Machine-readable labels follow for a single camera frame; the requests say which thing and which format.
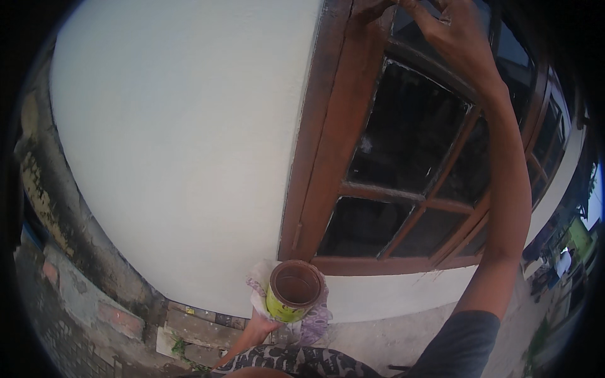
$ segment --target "white shirt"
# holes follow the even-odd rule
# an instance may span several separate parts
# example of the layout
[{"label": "white shirt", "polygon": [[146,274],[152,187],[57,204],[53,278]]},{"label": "white shirt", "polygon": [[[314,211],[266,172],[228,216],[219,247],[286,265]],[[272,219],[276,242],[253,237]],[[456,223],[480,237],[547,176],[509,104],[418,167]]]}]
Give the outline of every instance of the white shirt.
[{"label": "white shirt", "polygon": [[555,264],[555,269],[557,269],[557,276],[559,276],[559,278],[563,277],[563,274],[567,269],[569,269],[570,266],[571,256],[569,256],[569,252],[565,251],[561,254],[561,259]]}]

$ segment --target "cloth rag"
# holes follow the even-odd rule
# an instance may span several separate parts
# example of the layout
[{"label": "cloth rag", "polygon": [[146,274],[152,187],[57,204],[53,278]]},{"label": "cloth rag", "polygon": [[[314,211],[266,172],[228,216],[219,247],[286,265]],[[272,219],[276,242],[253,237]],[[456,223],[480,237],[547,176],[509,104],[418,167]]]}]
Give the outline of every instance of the cloth rag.
[{"label": "cloth rag", "polygon": [[[276,320],[267,309],[267,291],[271,272],[276,266],[280,265],[281,261],[271,261],[264,259],[252,267],[252,270],[246,277],[246,285],[252,287],[252,296],[250,302],[256,311],[265,318]],[[309,312],[300,321],[287,324],[288,329],[298,337],[300,346],[311,345],[317,342],[325,335],[328,330],[328,321],[332,320],[332,313],[328,310],[328,294],[330,290],[325,284],[325,276],[323,273],[321,278],[324,280],[324,291],[319,296],[317,303],[309,310]]]}]

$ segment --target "gray sleeve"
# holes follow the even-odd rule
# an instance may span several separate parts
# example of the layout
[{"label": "gray sleeve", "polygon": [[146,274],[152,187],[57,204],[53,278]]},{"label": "gray sleeve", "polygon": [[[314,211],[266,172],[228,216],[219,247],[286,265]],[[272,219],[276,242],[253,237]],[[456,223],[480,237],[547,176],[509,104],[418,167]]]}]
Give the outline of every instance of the gray sleeve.
[{"label": "gray sleeve", "polygon": [[409,378],[479,378],[500,329],[487,311],[450,317],[408,373]]}]

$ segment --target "white wall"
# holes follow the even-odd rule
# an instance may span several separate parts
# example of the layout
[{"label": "white wall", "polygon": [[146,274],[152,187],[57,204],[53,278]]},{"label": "white wall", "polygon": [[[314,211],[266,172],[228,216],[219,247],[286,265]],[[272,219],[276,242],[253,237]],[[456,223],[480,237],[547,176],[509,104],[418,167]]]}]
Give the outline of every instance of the white wall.
[{"label": "white wall", "polygon": [[[275,258],[319,0],[88,0],[57,39],[55,121],[84,199],[168,298],[249,316],[244,277]],[[528,242],[571,179],[573,130]],[[328,277],[336,322],[459,299],[475,267]]]}]

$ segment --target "person's left hand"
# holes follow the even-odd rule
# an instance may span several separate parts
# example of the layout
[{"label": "person's left hand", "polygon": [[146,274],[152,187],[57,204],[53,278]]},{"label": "person's left hand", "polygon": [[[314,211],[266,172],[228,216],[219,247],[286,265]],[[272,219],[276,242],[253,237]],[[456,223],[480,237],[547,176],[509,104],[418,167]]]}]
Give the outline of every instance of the person's left hand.
[{"label": "person's left hand", "polygon": [[282,325],[284,325],[282,322],[273,321],[260,315],[254,308],[252,309],[252,318],[248,322],[248,327],[266,334],[279,329]]}]

